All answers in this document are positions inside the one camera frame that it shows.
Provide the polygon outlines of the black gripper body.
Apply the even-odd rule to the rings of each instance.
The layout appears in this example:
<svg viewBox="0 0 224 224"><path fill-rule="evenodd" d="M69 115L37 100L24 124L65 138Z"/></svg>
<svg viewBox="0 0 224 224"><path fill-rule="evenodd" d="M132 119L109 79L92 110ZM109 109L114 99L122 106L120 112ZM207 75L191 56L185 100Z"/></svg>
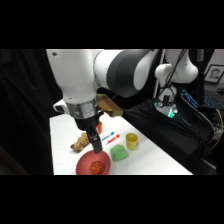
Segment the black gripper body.
<svg viewBox="0 0 224 224"><path fill-rule="evenodd" d="M95 129L99 124L98 114L83 114L74 116L77 127L82 131L91 131Z"/></svg>

